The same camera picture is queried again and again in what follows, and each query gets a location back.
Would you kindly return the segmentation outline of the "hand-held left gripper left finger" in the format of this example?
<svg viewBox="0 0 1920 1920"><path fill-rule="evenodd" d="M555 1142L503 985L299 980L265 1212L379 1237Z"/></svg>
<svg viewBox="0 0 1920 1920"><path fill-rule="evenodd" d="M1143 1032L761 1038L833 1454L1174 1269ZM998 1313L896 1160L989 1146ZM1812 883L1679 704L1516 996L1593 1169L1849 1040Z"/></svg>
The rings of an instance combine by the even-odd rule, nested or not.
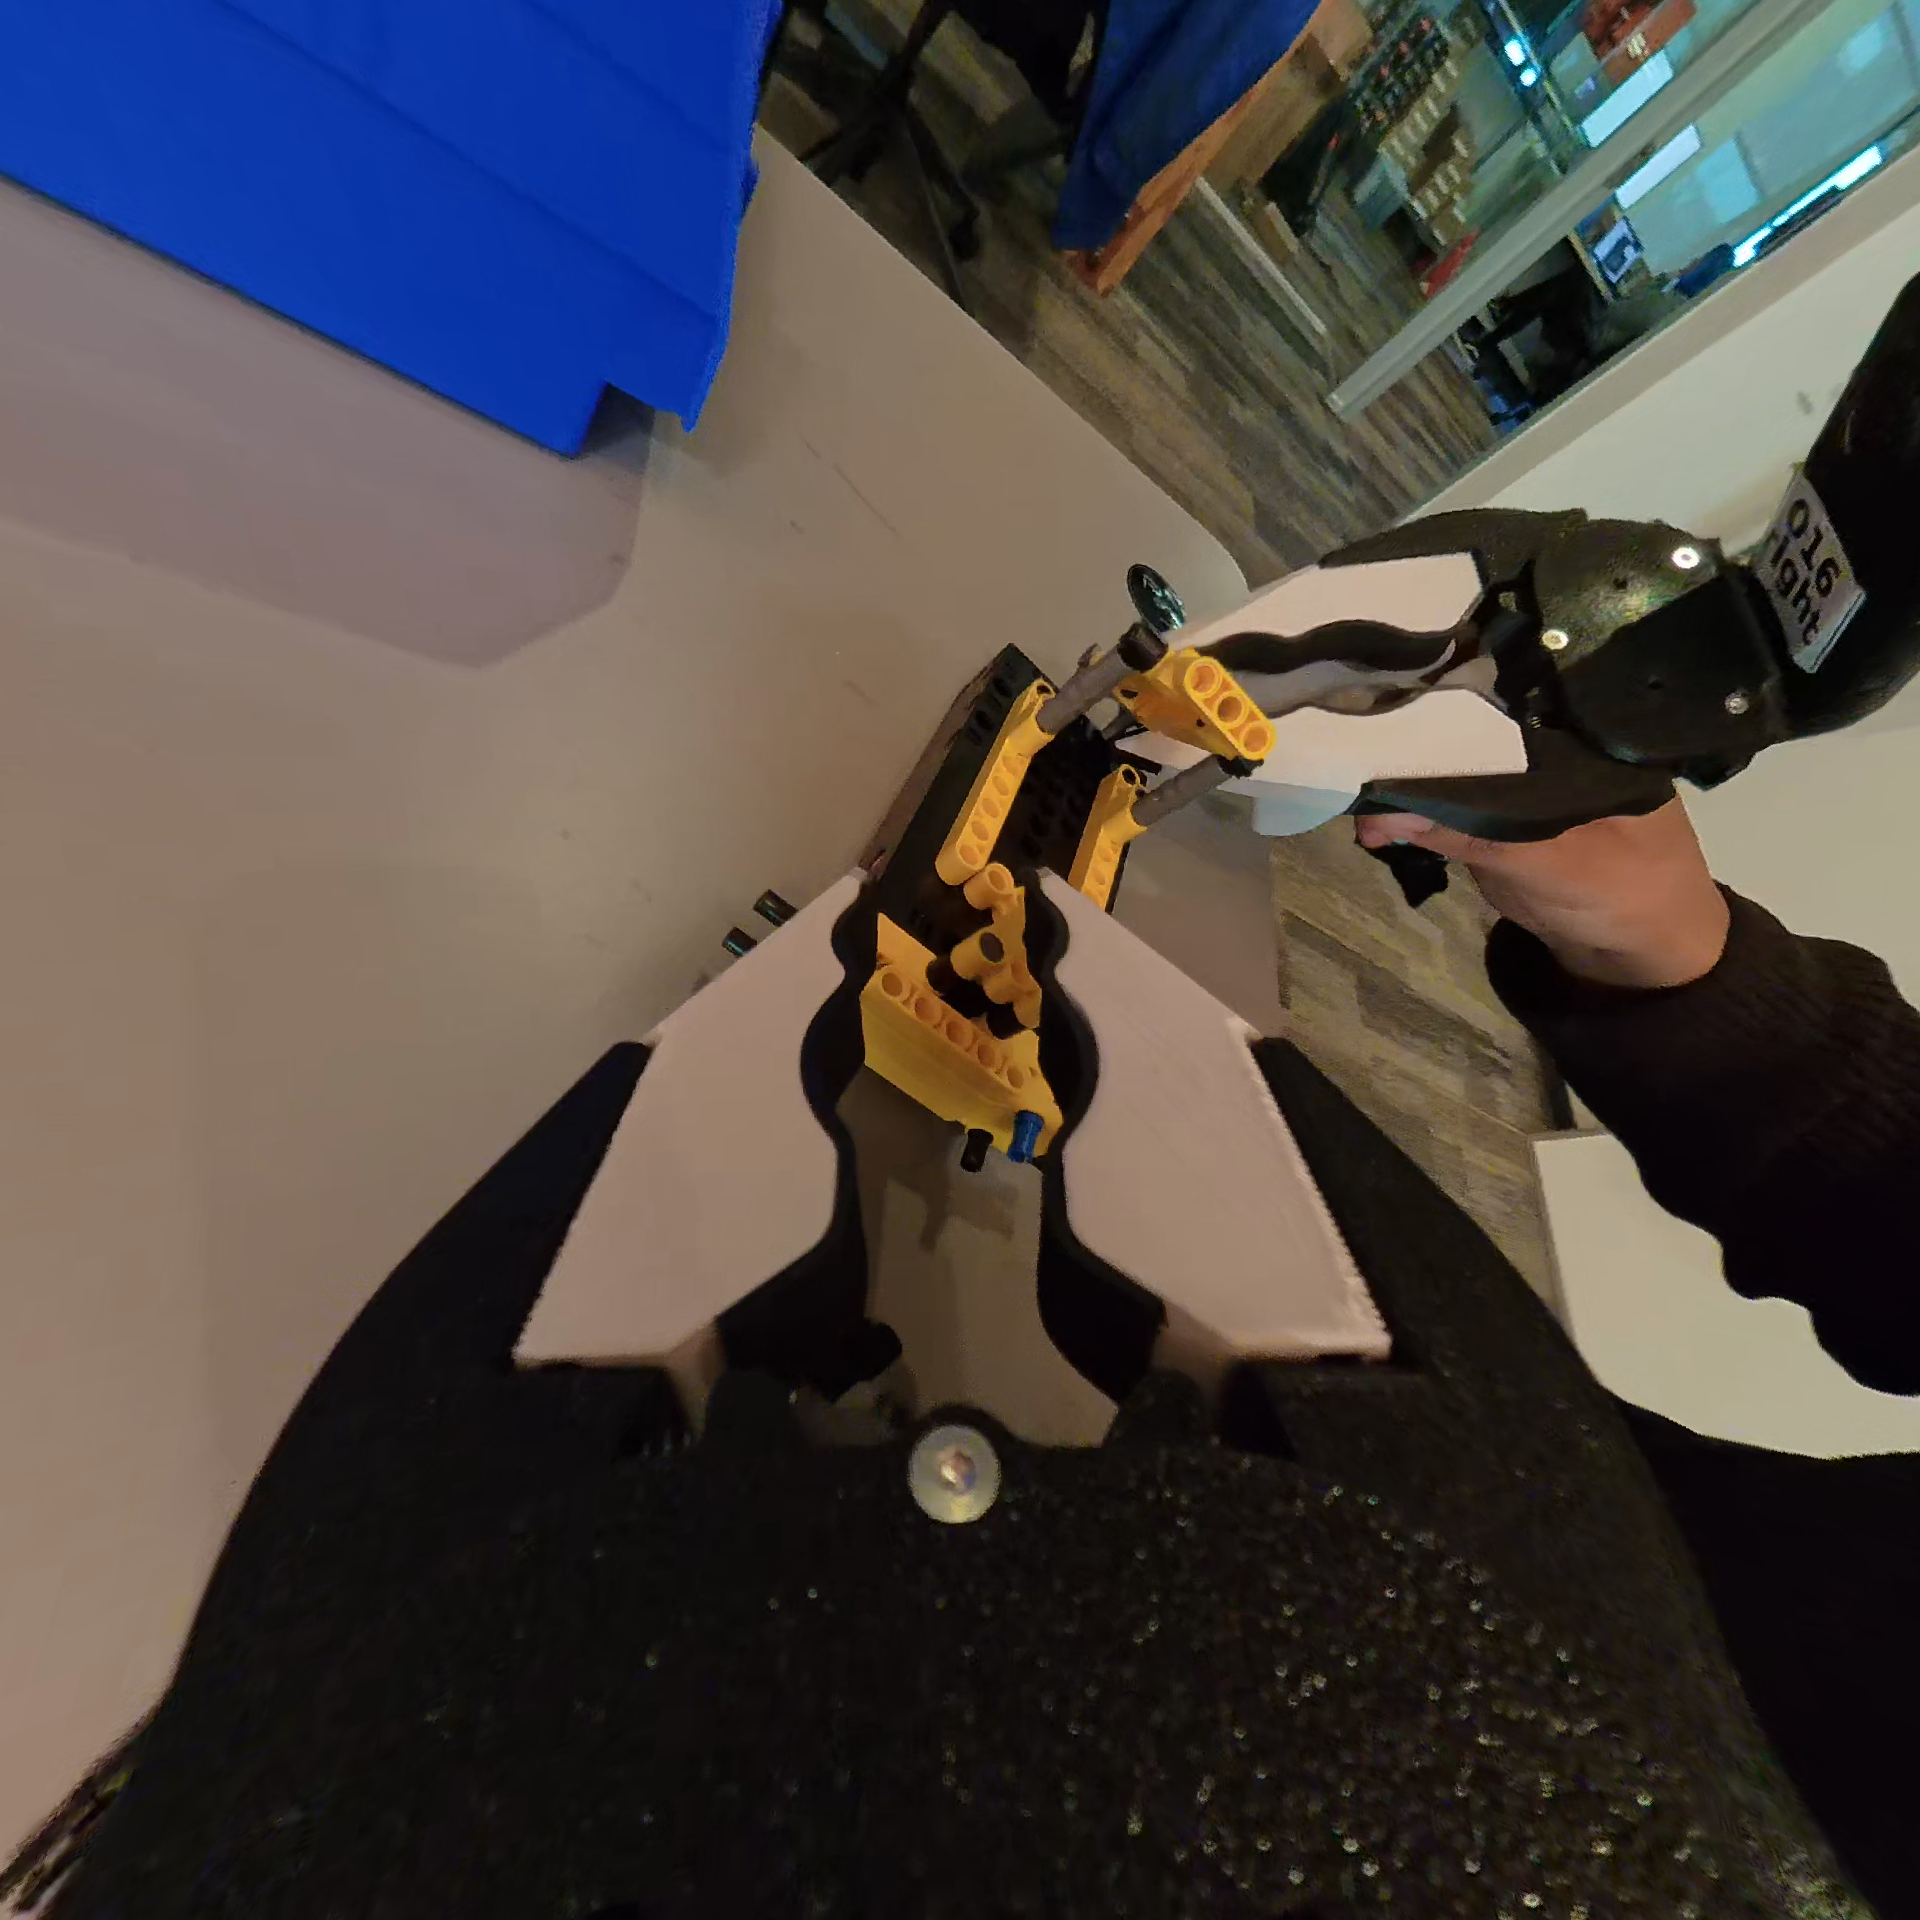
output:
<svg viewBox="0 0 1920 1920"><path fill-rule="evenodd" d="M651 1365L695 1410L722 1368L828 1400L877 1368L851 1139L845 873L686 997L642 1063L514 1348L520 1368Z"/></svg>

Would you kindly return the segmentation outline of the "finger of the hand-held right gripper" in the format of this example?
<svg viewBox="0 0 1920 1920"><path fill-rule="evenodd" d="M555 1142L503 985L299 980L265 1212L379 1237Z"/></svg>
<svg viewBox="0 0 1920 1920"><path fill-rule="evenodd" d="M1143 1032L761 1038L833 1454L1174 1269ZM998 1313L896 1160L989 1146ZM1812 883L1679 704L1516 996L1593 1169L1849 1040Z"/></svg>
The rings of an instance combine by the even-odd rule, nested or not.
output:
<svg viewBox="0 0 1920 1920"><path fill-rule="evenodd" d="M1485 592L1469 551L1313 564L1188 632L1237 677L1428 676L1448 664Z"/></svg>
<svg viewBox="0 0 1920 1920"><path fill-rule="evenodd" d="M1465 684L1412 690L1406 676L1379 701L1338 664L1259 674L1231 669L1274 734L1259 767L1207 798L1263 837L1292 837L1341 816L1373 779L1524 774L1521 727Z"/></svg>

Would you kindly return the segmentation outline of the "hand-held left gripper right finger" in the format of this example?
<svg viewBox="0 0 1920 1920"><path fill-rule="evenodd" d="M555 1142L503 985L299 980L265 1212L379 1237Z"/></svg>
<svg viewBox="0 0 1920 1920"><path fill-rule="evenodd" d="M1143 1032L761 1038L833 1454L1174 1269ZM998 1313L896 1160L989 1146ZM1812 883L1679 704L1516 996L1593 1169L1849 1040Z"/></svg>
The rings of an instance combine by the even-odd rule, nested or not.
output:
<svg viewBox="0 0 1920 1920"><path fill-rule="evenodd" d="M1239 1014L1061 876L1040 881L1043 1332L1095 1388L1153 1368L1383 1364L1388 1324Z"/></svg>

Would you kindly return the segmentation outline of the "yellow panel with grey shafts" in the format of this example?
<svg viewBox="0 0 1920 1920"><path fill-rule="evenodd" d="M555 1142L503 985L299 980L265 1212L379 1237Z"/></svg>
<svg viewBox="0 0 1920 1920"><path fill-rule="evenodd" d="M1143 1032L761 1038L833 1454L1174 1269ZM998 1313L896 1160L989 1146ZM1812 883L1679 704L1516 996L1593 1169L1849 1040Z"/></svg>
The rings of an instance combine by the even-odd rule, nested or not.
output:
<svg viewBox="0 0 1920 1920"><path fill-rule="evenodd" d="M1115 699L1147 734L1197 753L1125 806L1122 818L1134 836L1248 777L1275 738L1274 723L1226 666L1194 646L1167 646L1142 621L1048 692L1031 720L1049 740L1103 699Z"/></svg>

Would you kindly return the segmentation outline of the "black and yellow brick assembly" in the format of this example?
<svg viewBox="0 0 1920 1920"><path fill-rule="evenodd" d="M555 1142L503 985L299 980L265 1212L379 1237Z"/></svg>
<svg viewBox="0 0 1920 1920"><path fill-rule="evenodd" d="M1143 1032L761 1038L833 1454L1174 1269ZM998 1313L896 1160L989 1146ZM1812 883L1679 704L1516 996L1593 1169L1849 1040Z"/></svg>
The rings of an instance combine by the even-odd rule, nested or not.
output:
<svg viewBox="0 0 1920 1920"><path fill-rule="evenodd" d="M956 1127L964 1164L1045 1156L1061 1108L1042 1059L1036 904L1045 873L1114 905L1150 771L1091 708L1164 657L1136 620L1052 684L1002 648L949 701L828 910L828 993L857 999L859 1059Z"/></svg>

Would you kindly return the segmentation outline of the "person's right forearm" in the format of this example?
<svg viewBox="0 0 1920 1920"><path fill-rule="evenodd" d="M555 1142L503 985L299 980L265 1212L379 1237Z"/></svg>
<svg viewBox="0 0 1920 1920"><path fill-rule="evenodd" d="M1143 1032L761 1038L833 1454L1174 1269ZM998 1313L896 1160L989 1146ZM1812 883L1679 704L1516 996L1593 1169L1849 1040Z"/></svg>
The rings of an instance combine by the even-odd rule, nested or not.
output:
<svg viewBox="0 0 1920 1920"><path fill-rule="evenodd" d="M1500 920L1491 985L1736 1293L1804 1307L1858 1384L1912 1397L1916 1008L1870 952L1721 896L1725 945L1692 981L1583 981Z"/></svg>

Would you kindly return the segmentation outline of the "person's right hand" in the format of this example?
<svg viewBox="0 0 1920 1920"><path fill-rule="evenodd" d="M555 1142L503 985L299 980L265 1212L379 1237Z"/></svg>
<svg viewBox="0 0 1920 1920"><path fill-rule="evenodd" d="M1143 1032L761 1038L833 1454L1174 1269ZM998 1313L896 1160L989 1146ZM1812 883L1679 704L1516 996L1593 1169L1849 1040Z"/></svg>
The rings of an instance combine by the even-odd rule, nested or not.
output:
<svg viewBox="0 0 1920 1920"><path fill-rule="evenodd" d="M1716 967L1732 907L1679 798L1549 837L1472 836L1418 813L1368 813L1356 840L1461 865L1482 900L1548 948L1561 971L1609 989L1661 992Z"/></svg>

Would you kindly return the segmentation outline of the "white side table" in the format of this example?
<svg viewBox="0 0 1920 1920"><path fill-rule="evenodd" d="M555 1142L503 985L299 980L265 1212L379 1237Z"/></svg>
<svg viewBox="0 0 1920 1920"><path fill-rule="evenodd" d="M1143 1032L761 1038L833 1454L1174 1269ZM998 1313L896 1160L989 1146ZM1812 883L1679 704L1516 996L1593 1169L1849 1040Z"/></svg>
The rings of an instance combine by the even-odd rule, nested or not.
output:
<svg viewBox="0 0 1920 1920"><path fill-rule="evenodd" d="M1917 156L1849 187L1786 247L1597 372L1448 491L1450 507L1582 507L1760 540L1796 464L1917 268ZM1917 732L1910 686L1846 732L1688 798L1720 880L1787 925L1877 953L1916 997ZM1601 1385L1703 1435L1807 1458L1916 1452L1916 1400L1860 1388L1777 1302L1661 1212L1618 1139L1532 1147L1548 1302Z"/></svg>

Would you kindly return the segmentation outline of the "long wooden table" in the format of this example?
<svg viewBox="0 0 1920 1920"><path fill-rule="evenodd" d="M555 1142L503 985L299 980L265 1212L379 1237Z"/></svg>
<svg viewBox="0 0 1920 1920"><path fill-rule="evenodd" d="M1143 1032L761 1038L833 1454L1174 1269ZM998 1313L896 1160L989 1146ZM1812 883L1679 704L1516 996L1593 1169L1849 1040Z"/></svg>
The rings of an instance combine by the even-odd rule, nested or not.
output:
<svg viewBox="0 0 1920 1920"><path fill-rule="evenodd" d="M1058 251L1085 292L1095 298L1115 292L1200 184L1231 194L1259 179L1313 116L1332 106L1370 50L1376 26L1368 3L1313 6L1289 51L1142 190L1112 241L1095 251Z"/></svg>

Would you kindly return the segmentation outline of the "blue jacket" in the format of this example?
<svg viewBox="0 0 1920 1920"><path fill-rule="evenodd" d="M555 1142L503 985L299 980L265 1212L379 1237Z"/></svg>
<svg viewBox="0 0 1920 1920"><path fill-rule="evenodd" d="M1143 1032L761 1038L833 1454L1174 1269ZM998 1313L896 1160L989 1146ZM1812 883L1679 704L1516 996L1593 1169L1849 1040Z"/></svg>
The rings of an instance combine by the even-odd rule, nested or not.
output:
<svg viewBox="0 0 1920 1920"><path fill-rule="evenodd" d="M1112 2L1052 217L1058 251L1112 241L1142 190L1289 51L1313 2Z"/></svg>

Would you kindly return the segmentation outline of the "black office chair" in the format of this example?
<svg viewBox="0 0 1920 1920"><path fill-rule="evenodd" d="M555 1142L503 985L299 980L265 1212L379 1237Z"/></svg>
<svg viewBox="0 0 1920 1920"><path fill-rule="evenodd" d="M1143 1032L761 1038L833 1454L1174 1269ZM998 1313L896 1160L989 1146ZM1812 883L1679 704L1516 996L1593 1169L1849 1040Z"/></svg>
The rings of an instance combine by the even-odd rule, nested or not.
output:
<svg viewBox="0 0 1920 1920"><path fill-rule="evenodd" d="M893 47L857 82L830 131L799 153L824 185L861 184L898 162L931 241L947 298L972 312L962 268L982 249L984 204L1021 168L1066 159L1082 131L1110 22L1106 2L922 2ZM965 162L947 156L915 100L938 34L957 23L1015 73L1021 100L982 134Z"/></svg>

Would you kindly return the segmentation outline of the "blue storage bin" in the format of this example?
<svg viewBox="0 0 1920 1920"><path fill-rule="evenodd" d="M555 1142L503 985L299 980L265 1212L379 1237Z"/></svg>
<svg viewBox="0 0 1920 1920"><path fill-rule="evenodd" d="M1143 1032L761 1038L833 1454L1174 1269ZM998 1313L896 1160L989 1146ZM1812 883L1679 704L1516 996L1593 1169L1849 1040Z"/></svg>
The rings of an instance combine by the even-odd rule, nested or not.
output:
<svg viewBox="0 0 1920 1920"><path fill-rule="evenodd" d="M5 2L1 170L558 454L722 365L780 3Z"/></svg>

